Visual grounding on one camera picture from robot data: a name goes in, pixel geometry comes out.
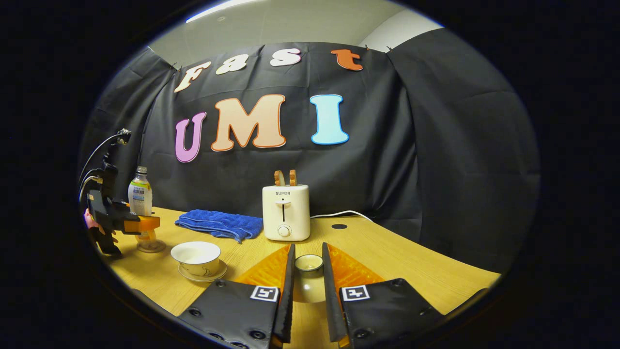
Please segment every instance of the plastic bottle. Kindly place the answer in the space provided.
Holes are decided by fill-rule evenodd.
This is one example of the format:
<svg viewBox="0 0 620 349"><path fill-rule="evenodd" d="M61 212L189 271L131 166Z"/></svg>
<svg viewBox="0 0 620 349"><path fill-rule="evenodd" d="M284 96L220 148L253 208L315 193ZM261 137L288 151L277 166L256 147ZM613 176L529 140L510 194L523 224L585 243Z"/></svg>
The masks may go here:
<svg viewBox="0 0 620 349"><path fill-rule="evenodd" d="M137 215L150 216L153 208L153 190L149 181L146 179L146 167L138 166L136 177L129 184L127 189L129 198L129 208L132 213ZM147 230L135 235L138 241L138 249L143 252L159 252L166 246L157 240L155 230Z"/></svg>

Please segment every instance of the hand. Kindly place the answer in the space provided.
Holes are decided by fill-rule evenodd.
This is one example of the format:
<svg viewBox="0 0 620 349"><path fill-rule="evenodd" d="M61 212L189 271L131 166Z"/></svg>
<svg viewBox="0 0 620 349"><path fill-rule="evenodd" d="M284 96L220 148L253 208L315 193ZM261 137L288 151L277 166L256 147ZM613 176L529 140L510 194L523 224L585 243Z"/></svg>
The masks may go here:
<svg viewBox="0 0 620 349"><path fill-rule="evenodd" d="M88 227L88 229L93 228L93 227L98 227L99 231L105 235L105 231L104 229L101 227L101 225L99 225L97 222L95 222L95 220L92 218L91 213L88 211L88 209L86 209L86 211L84 211L84 221L86 222L86 226ZM117 239L115 239L114 237L112 237L112 241L114 242L118 242Z"/></svg>

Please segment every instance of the toaster dial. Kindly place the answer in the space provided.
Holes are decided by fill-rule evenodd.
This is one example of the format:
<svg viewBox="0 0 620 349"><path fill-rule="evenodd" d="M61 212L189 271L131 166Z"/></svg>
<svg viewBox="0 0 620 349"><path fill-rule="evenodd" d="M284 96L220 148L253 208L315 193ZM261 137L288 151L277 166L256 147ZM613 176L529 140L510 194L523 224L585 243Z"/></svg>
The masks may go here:
<svg viewBox="0 0 620 349"><path fill-rule="evenodd" d="M278 234L281 237L287 237L289 235L291 235L291 227L289 227L286 224L282 224L278 227Z"/></svg>

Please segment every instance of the cutout letter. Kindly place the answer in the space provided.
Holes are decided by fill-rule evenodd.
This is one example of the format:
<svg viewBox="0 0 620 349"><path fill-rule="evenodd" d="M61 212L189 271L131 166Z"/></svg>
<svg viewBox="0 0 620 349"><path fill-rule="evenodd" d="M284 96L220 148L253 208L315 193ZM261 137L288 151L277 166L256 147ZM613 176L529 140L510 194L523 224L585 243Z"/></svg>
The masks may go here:
<svg viewBox="0 0 620 349"><path fill-rule="evenodd" d="M281 94L266 94L262 96L250 112L245 109L236 98L224 99L215 104L219 110L218 134L211 149L223 152L233 148L230 140L230 130L237 138L241 147L245 147L252 136L254 128L258 126L256 138L252 141L257 148L276 148L286 143L286 138L280 133L280 105L285 98Z"/></svg>
<svg viewBox="0 0 620 349"><path fill-rule="evenodd" d="M202 120L206 118L206 112L194 115L192 121L194 123L194 135L192 139L192 147L190 150L185 149L185 129L190 123L188 119L182 120L177 124L177 140L175 142L175 152L177 159L181 162L190 162L198 155L200 149L200 133L202 131Z"/></svg>
<svg viewBox="0 0 620 349"><path fill-rule="evenodd" d="M301 61L301 51L298 48L285 48L273 53L273 59L269 62L272 66L293 65Z"/></svg>
<svg viewBox="0 0 620 349"><path fill-rule="evenodd" d="M310 97L316 106L316 133L312 142L316 144L340 144L348 140L348 134L340 126L339 104L342 96L338 94L319 94Z"/></svg>
<svg viewBox="0 0 620 349"><path fill-rule="evenodd" d="M221 67L219 67L215 73L217 75L222 75L224 73L228 73L229 71L237 71L246 66L247 58L250 57L248 55L238 55L232 58L228 58L224 61Z"/></svg>
<svg viewBox="0 0 620 349"><path fill-rule="evenodd" d="M351 53L351 50L333 50L331 51L334 55L336 55L336 60L338 61L338 65L342 68L346 68L349 70L362 70L364 67L353 62L353 59L360 59L360 55L356 55L355 53Z"/></svg>
<svg viewBox="0 0 620 349"><path fill-rule="evenodd" d="M183 91L188 88L190 86L190 80L196 80L198 75L200 75L200 73L202 72L202 69L207 69L210 65L211 62L206 62L193 68L189 68L185 72L185 76L183 77L183 80L181 80L181 83L177 86L177 88L174 89L174 92Z"/></svg>

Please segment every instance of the blue towel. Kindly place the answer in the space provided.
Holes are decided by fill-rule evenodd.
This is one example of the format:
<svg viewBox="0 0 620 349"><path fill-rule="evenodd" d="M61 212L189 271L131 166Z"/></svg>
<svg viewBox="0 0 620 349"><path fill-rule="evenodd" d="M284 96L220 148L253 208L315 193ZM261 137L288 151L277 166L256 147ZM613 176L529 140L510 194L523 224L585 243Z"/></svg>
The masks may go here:
<svg viewBox="0 0 620 349"><path fill-rule="evenodd" d="M174 224L199 232L210 232L214 237L231 237L241 243L244 239L258 236L263 229L263 218L192 210L182 214Z"/></svg>

